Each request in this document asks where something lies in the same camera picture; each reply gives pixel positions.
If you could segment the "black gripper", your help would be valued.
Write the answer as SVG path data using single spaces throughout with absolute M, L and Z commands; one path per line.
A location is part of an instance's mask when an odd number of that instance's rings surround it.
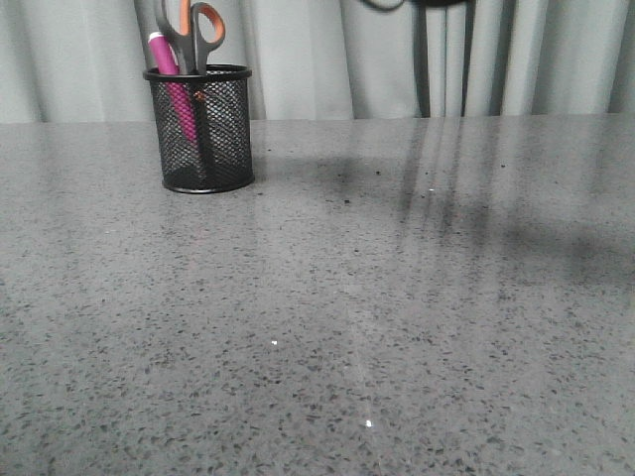
M 359 0 L 359 3 L 369 10 L 399 10 L 406 4 L 412 4 L 415 7 L 427 9 L 450 8 L 464 6 L 467 9 L 475 9 L 475 1 L 472 0 Z

